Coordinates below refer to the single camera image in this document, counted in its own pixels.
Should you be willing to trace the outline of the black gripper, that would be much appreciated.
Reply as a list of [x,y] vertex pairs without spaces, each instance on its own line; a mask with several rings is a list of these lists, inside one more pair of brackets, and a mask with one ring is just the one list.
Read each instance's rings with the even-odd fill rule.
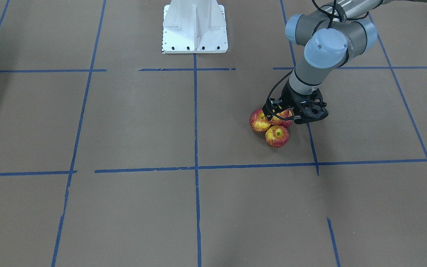
[[267,98],[262,111],[266,120],[273,120],[273,123],[284,123],[286,121],[296,121],[302,119],[300,115],[281,116],[277,111],[286,108],[295,109],[297,112],[318,112],[319,111],[319,89],[312,88],[310,94],[296,92],[287,82],[283,87],[280,97]]

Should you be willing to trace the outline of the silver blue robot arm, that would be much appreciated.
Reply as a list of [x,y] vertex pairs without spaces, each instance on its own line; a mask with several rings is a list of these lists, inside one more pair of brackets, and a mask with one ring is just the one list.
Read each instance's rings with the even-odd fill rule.
[[370,11],[388,0],[335,0],[311,14],[295,14],[287,22],[289,42],[304,47],[303,58],[286,74],[278,99],[268,95],[262,111],[268,122],[297,125],[325,119],[329,112],[320,85],[327,76],[374,46],[378,31],[367,19]]

